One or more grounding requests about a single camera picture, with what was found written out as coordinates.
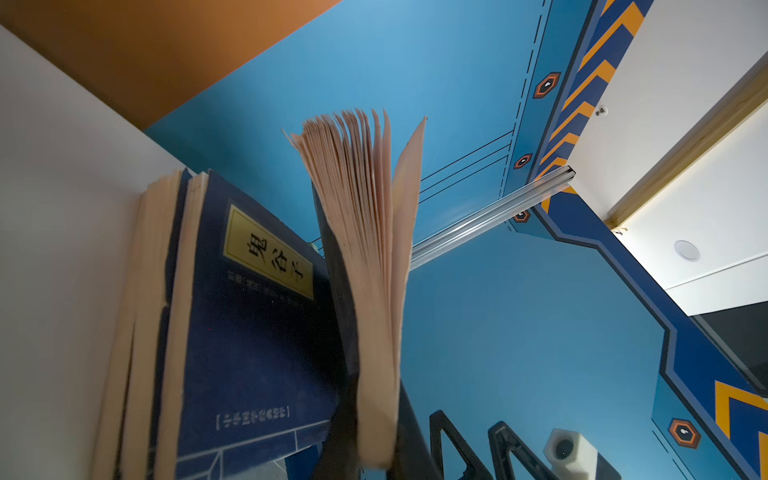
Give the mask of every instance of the gold label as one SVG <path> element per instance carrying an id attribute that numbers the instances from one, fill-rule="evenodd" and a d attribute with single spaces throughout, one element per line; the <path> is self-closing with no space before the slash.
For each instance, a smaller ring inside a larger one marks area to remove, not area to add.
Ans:
<path id="1" fill-rule="evenodd" d="M 224 256 L 314 300 L 312 264 L 232 205 Z"/>

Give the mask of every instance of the wooden trim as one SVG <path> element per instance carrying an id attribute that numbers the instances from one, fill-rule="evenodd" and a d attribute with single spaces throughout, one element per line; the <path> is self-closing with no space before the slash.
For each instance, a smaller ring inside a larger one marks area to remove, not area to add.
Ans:
<path id="1" fill-rule="evenodd" d="M 765 54 L 612 208 L 604 221 L 621 227 L 651 199 L 720 143 L 768 100 Z"/>

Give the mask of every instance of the recessed ceiling light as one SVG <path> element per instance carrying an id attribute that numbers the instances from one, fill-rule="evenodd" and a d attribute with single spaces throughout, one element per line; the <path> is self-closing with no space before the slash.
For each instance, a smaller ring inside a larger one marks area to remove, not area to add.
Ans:
<path id="1" fill-rule="evenodd" d="M 680 255 L 680 258 L 688 260 L 689 262 L 695 262 L 701 258 L 701 253 L 699 253 L 699 249 L 696 248 L 696 245 L 685 240 L 678 240 L 675 242 L 674 251 Z"/>

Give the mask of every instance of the book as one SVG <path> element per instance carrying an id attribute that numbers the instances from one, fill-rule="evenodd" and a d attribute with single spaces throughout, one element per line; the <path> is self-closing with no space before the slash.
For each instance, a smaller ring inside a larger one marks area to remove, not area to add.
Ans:
<path id="1" fill-rule="evenodd" d="M 357 317 L 357 449 L 364 466 L 388 468 L 395 451 L 400 344 L 426 117 L 392 179 L 392 140 L 374 111 L 323 115 L 291 134 L 339 244 Z"/>
<path id="2" fill-rule="evenodd" d="M 116 325 L 92 480 L 146 478 L 156 438 L 165 333 L 176 270 L 186 170 L 152 183 L 139 200 Z"/>
<path id="3" fill-rule="evenodd" d="M 181 222 L 153 475 L 223 478 L 325 439 L 346 380 L 324 259 L 215 172 Z"/>

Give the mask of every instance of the white panel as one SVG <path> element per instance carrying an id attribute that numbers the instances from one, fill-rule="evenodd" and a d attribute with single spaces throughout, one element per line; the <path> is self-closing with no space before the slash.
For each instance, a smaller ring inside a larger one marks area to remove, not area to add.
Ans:
<path id="1" fill-rule="evenodd" d="M 601 218 L 768 50 L 768 2 L 655 0 L 568 163 Z"/>
<path id="2" fill-rule="evenodd" d="M 619 238 L 665 289 L 768 252 L 766 157 L 768 104 L 630 218 Z M 677 240 L 701 258 L 680 258 Z"/>
<path id="3" fill-rule="evenodd" d="M 688 316 L 768 301 L 768 257 L 684 283 L 667 293 Z"/>
<path id="4" fill-rule="evenodd" d="M 0 477 L 88 477 L 137 199 L 180 167 L 0 27 Z"/>

